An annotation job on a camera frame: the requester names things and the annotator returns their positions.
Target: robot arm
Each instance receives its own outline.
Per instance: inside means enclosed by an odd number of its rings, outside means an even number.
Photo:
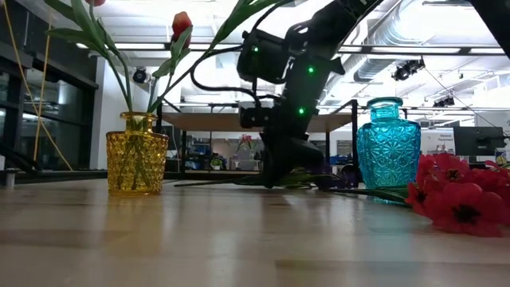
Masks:
[[[330,72],[344,74],[341,61],[331,60],[351,31],[383,0],[334,0],[312,19],[292,26],[281,39],[260,31],[245,33],[237,71],[241,79],[285,83],[272,108],[240,108],[241,126],[263,127],[263,176],[272,187],[295,167],[319,167],[322,153],[306,134]],[[470,1],[507,55],[510,7],[505,0]]]

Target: black cable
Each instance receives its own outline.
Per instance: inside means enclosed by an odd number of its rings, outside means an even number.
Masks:
[[[211,91],[211,92],[243,92],[245,94],[250,95],[255,100],[255,106],[256,107],[260,107],[261,106],[261,101],[258,99],[257,94],[255,92],[253,92],[252,90],[249,90],[247,88],[237,88],[237,87],[210,87],[210,86],[206,86],[206,85],[202,85],[202,84],[198,83],[197,79],[194,76],[196,68],[205,59],[207,59],[209,57],[212,57],[212,56],[219,55],[221,53],[235,52],[235,51],[238,51],[240,49],[242,49],[242,45],[235,46],[235,47],[232,47],[232,48],[227,48],[227,49],[219,49],[219,50],[215,50],[215,51],[209,53],[205,57],[202,57],[202,58],[198,59],[198,61],[195,63],[195,65],[193,65],[193,67],[191,67],[191,71],[190,71],[191,81],[193,82],[194,85],[196,85],[197,87],[199,87],[200,89],[205,90],[205,91]]]
[[[265,11],[265,13],[262,14],[262,16],[257,19],[257,21],[255,22],[255,25],[253,25],[252,31],[254,31],[272,12],[274,12],[276,9],[278,9],[278,8],[282,7],[283,5],[288,4],[288,3],[292,2],[292,1],[293,0],[282,0],[281,2],[276,3],[271,8],[269,8],[267,11]],[[195,64],[190,69],[191,81],[198,88],[200,88],[202,90],[205,90],[205,91],[211,91],[211,92],[243,92],[245,94],[250,95],[255,100],[255,106],[256,107],[260,107],[261,106],[261,101],[260,101],[259,97],[257,96],[257,79],[255,79],[253,81],[253,83],[252,83],[252,90],[249,90],[247,88],[210,87],[210,86],[202,85],[202,84],[198,83],[197,79],[194,76],[196,68],[205,59],[207,59],[209,57],[212,57],[212,56],[215,56],[215,55],[218,55],[218,54],[221,54],[221,53],[235,52],[235,51],[238,51],[238,50],[240,50],[242,48],[243,48],[243,45],[239,45],[239,46],[235,46],[235,47],[227,48],[227,49],[218,49],[218,50],[215,50],[215,51],[209,53],[205,57],[201,57],[200,59],[198,59],[197,62],[195,62]]]

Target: tulip leaf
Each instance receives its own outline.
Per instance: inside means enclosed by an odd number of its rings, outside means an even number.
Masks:
[[[74,11],[71,6],[62,3],[60,0],[45,0],[45,3],[46,5],[52,7],[60,15],[78,24],[77,18],[74,16]]]
[[[188,48],[182,49],[188,37],[193,31],[193,26],[187,27],[184,32],[178,37],[177,41],[170,47],[171,58],[164,61],[159,69],[152,73],[153,77],[165,77],[168,74],[173,74],[179,62],[187,56],[191,50]]]
[[[100,49],[96,43],[91,41],[88,35],[83,31],[78,31],[74,29],[68,28],[59,28],[59,29],[51,29],[46,31],[46,34],[51,37],[58,37],[60,39],[64,39],[66,41],[70,41],[75,44],[83,44],[86,45],[89,49],[98,52],[101,56],[106,54],[104,49]]]
[[[240,24],[252,17],[254,14],[260,12],[264,8],[284,2],[288,0],[238,0],[237,5],[233,8],[230,16],[223,22],[223,25],[218,29],[216,36],[210,44],[208,50],[214,47],[221,41],[225,40]]]
[[[98,28],[97,32],[99,33],[99,37],[101,38],[101,40],[103,40],[106,46],[116,55],[119,52],[119,50],[115,46],[115,42],[113,41],[110,34],[104,28],[103,20],[101,18],[98,18],[96,20],[96,26]]]
[[[170,73],[170,68],[171,68],[173,60],[174,60],[174,58],[171,57],[170,59],[164,61],[159,66],[158,70],[152,73],[152,76],[153,77],[165,77],[166,75],[168,75]]]
[[[90,37],[92,42],[96,43],[98,47],[103,47],[104,41],[101,40],[97,33],[95,19],[89,17],[81,0],[71,0],[71,4],[73,5],[74,17],[76,18],[78,26]],[[94,5],[92,2],[89,5],[89,13],[92,15]]]
[[[191,32],[193,32],[193,26],[187,27],[184,32],[182,32],[179,36],[177,41],[172,44],[170,47],[170,52],[172,54],[172,57],[178,58],[181,54],[182,48],[184,47],[184,44],[186,44],[186,41],[189,37],[191,37]]]

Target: monitor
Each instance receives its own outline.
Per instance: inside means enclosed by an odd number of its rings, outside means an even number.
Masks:
[[[455,155],[495,155],[496,149],[505,147],[503,128],[453,127]]]

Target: ceiling light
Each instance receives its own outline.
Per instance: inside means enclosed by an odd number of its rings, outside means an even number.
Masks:
[[[460,48],[434,48],[423,46],[388,46],[372,48],[372,52],[375,53],[458,53],[460,50]]]
[[[175,107],[209,107],[209,104],[200,103],[175,103]]]
[[[352,46],[342,46],[338,53],[355,53],[361,52],[361,47],[352,47]]]
[[[469,53],[487,53],[487,54],[503,54],[502,48],[473,48]]]
[[[207,50],[209,48],[210,44],[191,44],[190,45],[190,49],[194,50]],[[237,47],[239,45],[235,45],[235,44],[218,44],[216,45],[214,48],[215,49],[228,49],[228,48],[233,48],[233,47]]]
[[[161,43],[115,43],[117,49],[165,49]]]

